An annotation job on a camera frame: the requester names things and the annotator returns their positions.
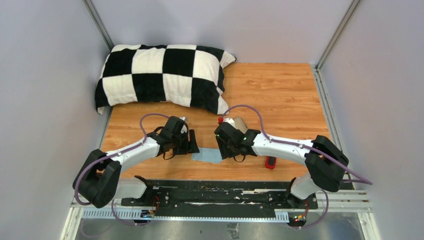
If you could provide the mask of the red sunglasses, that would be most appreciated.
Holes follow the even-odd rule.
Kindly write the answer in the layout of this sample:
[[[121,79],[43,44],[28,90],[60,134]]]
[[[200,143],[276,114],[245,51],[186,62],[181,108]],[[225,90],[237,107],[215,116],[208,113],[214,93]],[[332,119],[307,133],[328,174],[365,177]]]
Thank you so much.
[[[267,169],[273,170],[276,167],[277,158],[273,156],[267,156],[265,159],[264,166]]]

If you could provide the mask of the beige plaid glasses case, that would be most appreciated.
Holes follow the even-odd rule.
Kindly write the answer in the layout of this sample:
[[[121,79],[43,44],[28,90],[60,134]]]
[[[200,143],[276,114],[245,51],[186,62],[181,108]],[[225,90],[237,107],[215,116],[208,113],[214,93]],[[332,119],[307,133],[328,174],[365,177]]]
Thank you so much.
[[[233,120],[234,120],[235,128],[240,130],[243,134],[245,134],[249,128],[247,127],[244,120],[240,116],[235,117]]]

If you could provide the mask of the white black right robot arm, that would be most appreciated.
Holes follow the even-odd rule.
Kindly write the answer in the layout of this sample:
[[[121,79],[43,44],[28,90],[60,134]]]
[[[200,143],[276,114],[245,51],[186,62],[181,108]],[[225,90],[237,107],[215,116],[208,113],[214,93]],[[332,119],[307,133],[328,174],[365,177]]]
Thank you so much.
[[[242,132],[228,122],[219,123],[214,134],[223,159],[275,157],[306,166],[307,173],[292,179],[285,192],[286,204],[292,209],[301,207],[319,190],[338,192],[349,164],[347,157],[323,135],[313,140],[295,140],[266,136],[255,129]]]

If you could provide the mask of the light blue cleaning cloth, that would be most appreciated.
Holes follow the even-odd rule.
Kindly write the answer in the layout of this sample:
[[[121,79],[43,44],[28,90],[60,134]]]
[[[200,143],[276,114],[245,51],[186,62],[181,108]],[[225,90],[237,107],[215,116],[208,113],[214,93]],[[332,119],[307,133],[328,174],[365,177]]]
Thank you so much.
[[[223,161],[218,148],[200,147],[198,153],[193,153],[191,159],[194,161],[219,164]]]

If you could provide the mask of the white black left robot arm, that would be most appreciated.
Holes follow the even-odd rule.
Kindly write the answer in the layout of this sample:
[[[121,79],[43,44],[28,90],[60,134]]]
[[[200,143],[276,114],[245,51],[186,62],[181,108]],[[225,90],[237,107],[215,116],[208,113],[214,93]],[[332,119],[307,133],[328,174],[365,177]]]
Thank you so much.
[[[100,209],[113,200],[132,198],[142,207],[149,206],[153,193],[148,181],[140,176],[122,178],[122,173],[145,160],[164,157],[167,152],[174,157],[200,151],[195,130],[189,128],[186,117],[169,116],[165,125],[150,133],[144,129],[142,132],[141,140],[120,149],[90,152],[72,184],[78,204]]]

